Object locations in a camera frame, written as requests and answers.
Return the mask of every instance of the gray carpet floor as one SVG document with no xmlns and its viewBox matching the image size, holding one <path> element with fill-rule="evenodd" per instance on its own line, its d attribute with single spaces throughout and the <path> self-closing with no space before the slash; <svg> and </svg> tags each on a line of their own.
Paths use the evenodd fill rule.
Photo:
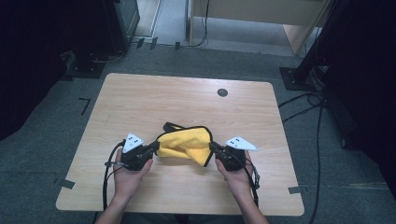
<svg viewBox="0 0 396 224">
<path fill-rule="evenodd" d="M 123 58 L 106 65 L 99 79 L 59 81 L 24 126 L 0 142 L 0 223 L 92 223 L 94 212 L 57 210 L 61 187 L 54 182 L 67 174 L 107 74 L 265 81 L 273 84 L 276 99 L 282 103 L 303 92 L 286 91 L 278 67 L 297 67 L 301 60 L 213 49 L 131 46 Z M 82 115 L 86 101 L 79 98 L 92 99 Z M 306 98 L 285 105 L 280 109 L 282 119 L 309 106 Z M 308 223 L 311 218 L 317 184 L 318 113 L 316 108 L 284 124 L 304 192 L 305 213 L 268 217 L 271 223 Z M 361 151 L 341 148 L 338 126 L 328 108 L 322 112 L 319 145 L 321 182 L 315 223 L 396 223 L 396 202 L 377 165 Z M 142 223 L 135 218 L 137 214 L 127 214 L 125 223 Z"/>
</svg>

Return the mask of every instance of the table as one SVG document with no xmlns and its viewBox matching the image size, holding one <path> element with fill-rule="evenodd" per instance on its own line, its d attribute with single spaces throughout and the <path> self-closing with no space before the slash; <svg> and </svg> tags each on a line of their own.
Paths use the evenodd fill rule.
<svg viewBox="0 0 396 224">
<path fill-rule="evenodd" d="M 209 0 L 191 0 L 190 45 L 194 17 L 204 17 Z M 332 0 L 211 0 L 208 18 L 284 24 L 291 49 L 297 54 L 316 26 L 320 26 Z"/>
<path fill-rule="evenodd" d="M 225 89 L 228 95 L 218 95 Z M 258 189 L 265 215 L 299 216 L 304 212 L 288 143 L 270 83 L 109 74 L 56 206 L 61 210 L 101 211 L 102 184 L 112 148 L 132 132 L 151 143 L 163 133 L 166 121 L 181 126 L 206 126 L 214 141 L 237 135 L 259 147 L 250 155 L 262 177 Z M 128 212 L 180 214 L 240 214 L 218 172 L 214 157 L 207 167 L 179 158 L 159 158 L 127 206 Z M 114 195 L 108 185 L 108 201 Z"/>
</svg>

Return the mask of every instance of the tabletop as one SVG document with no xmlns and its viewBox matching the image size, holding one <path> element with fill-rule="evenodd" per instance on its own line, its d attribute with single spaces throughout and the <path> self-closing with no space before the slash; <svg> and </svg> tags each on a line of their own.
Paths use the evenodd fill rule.
<svg viewBox="0 0 396 224">
<path fill-rule="evenodd" d="M 219 90 L 226 90 L 220 96 Z M 105 162 L 128 133 L 151 143 L 165 122 L 206 126 L 223 143 L 237 135 L 259 148 L 250 151 L 260 176 L 260 209 L 269 216 L 300 216 L 304 206 L 273 87 L 252 82 L 192 77 L 109 74 L 78 145 L 56 206 L 101 211 Z M 128 212 L 236 215 L 240 210 L 217 170 L 180 158 L 154 156 L 151 170 L 126 208 Z M 107 201 L 114 195 L 109 181 Z"/>
</svg>

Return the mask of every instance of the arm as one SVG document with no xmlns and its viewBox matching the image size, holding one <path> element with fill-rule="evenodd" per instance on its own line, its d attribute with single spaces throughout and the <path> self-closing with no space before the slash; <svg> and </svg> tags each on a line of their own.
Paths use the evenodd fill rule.
<svg viewBox="0 0 396 224">
<path fill-rule="evenodd" d="M 121 149 L 117 151 L 116 161 L 120 161 Z M 129 171 L 118 165 L 113 166 L 113 170 L 119 169 L 114 173 L 115 193 L 110 205 L 95 223 L 120 223 L 123 212 L 137 191 L 143 176 L 149 171 L 152 160 L 148 160 L 141 171 Z"/>
<path fill-rule="evenodd" d="M 250 160 L 248 152 L 245 151 L 245 153 L 246 157 Z M 233 194 L 239 209 L 241 209 L 245 223 L 267 224 L 267 219 L 253 201 L 247 173 L 243 169 L 228 172 L 225 170 L 220 160 L 216 160 L 216 165 L 218 166 L 219 172 L 224 176 L 224 180 L 227 182 L 228 188 Z M 247 169 L 250 171 L 250 174 L 253 173 L 253 168 L 251 166 L 247 165 Z"/>
</svg>

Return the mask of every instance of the yellow cloth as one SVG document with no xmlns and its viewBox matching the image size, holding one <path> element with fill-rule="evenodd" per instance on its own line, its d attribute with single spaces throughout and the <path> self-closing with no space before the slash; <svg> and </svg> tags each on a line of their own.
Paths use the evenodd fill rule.
<svg viewBox="0 0 396 224">
<path fill-rule="evenodd" d="M 202 166 L 205 165 L 210 154 L 209 143 L 212 140 L 210 131 L 201 126 L 175 129 L 177 130 L 158 137 L 160 148 L 156 152 L 157 156 L 191 159 Z"/>
</svg>

